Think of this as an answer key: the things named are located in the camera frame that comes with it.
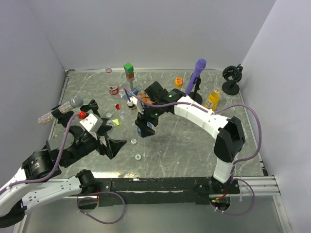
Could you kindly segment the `yellow juice bottle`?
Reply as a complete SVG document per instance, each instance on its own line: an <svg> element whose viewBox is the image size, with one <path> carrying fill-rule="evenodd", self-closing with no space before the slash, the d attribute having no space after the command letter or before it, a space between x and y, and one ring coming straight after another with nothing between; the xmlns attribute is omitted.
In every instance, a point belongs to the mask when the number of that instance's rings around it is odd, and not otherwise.
<svg viewBox="0 0 311 233"><path fill-rule="evenodd" d="M221 96L221 90L219 88L215 88L207 98L207 100L204 103L204 107L207 109L211 109L215 111L216 106L219 102Z"/></svg>

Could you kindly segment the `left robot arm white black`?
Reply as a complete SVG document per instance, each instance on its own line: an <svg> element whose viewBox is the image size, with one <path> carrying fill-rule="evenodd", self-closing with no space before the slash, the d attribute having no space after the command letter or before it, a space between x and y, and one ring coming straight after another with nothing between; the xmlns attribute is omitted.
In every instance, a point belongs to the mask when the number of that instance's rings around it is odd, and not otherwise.
<svg viewBox="0 0 311 233"><path fill-rule="evenodd" d="M77 115L66 122L60 143L49 139L43 149L28 157L16 174L0 189L0 226L7 228L24 219L35 208L55 200L72 196L99 196L102 191L90 170L83 169L58 184L50 179L61 174L61 167L69 167L96 150L113 159L126 140L113 140L101 118L90 114L81 120L82 126L72 126Z"/></svg>

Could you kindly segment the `clear plastic bottle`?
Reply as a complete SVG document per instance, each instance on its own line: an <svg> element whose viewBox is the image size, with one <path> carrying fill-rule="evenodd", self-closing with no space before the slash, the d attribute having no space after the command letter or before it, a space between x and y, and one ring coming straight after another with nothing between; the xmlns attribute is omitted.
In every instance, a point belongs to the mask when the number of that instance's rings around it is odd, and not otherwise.
<svg viewBox="0 0 311 233"><path fill-rule="evenodd" d="M107 126L111 126L111 129L108 130L107 132L108 132L108 133L112 132L113 129L114 129L114 127L115 127L114 122L113 122L112 120L109 119L109 120L106 121L106 125L107 125Z"/></svg>

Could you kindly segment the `blue label water bottle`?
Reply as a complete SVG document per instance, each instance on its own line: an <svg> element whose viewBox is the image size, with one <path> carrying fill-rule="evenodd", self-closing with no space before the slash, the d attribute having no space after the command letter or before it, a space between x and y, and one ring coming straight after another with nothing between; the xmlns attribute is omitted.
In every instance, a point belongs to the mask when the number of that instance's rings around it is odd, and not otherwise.
<svg viewBox="0 0 311 233"><path fill-rule="evenodd" d="M149 127L150 129L153 129L153 128L154 128L153 124L151 124L150 122L147 122L147 127ZM142 137L142 136L141 136L141 130L140 130L139 127L137 127L137 132L138 132L138 135L139 135L140 137Z"/></svg>

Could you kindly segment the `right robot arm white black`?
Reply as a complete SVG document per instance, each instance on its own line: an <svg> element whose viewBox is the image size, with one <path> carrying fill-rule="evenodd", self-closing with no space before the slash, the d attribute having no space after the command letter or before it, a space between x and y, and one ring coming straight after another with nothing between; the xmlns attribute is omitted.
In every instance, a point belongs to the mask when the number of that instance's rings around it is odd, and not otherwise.
<svg viewBox="0 0 311 233"><path fill-rule="evenodd" d="M215 139L214 154L216 167L209 181L209 187L217 193L229 188L234 162L245 144L242 123L239 118L227 118L195 102L179 89L167 91L159 82L145 89L148 99L133 95L130 98L138 110L135 121L142 138L153 136L163 113L171 113L189 120Z"/></svg>

